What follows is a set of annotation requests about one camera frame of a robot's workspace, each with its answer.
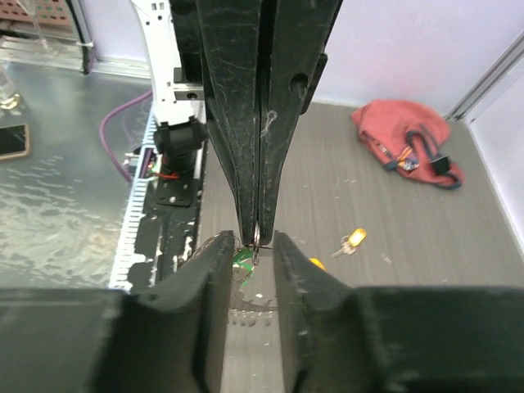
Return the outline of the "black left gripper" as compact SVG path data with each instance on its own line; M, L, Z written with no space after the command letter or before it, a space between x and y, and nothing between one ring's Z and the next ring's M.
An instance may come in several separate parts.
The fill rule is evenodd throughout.
M240 238L246 245L254 242L257 216L260 243L268 244L283 164L297 121L307 111L327 63L325 47L341 2L264 5L260 110L256 79L261 2L169 3L182 81L202 85L198 15L210 136L234 195Z

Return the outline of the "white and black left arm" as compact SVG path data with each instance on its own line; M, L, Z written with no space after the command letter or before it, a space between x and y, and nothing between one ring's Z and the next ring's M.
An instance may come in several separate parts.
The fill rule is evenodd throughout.
M241 240L272 241L282 168L328 57L338 1L136 1L158 151L169 169L210 140Z

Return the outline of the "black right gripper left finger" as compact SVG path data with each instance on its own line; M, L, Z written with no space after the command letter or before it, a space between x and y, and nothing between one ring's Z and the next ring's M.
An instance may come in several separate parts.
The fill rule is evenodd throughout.
M221 232L134 295L2 290L2 391L219 391L233 252L233 234Z

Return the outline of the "key with green tag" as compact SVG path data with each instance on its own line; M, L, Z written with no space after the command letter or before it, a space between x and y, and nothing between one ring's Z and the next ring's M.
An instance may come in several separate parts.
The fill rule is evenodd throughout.
M241 247L233 255L233 281L244 285L255 269L254 251L250 247Z

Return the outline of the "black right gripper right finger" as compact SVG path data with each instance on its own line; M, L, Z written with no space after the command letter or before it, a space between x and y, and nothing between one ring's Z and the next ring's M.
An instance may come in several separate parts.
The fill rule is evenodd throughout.
M520 392L523 291L349 287L273 239L287 392Z

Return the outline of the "large keyring with yellow grip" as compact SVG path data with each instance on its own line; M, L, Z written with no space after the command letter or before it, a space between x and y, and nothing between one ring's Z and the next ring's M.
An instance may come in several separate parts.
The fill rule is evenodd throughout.
M251 328L261 321L270 325L278 314L274 274L267 269L273 267L273 245L262 246L258 253L254 251L255 269L251 278L240 285L233 281L233 255L243 246L233 234L226 236L226 251L222 261L230 266L231 278L228 307L228 324Z

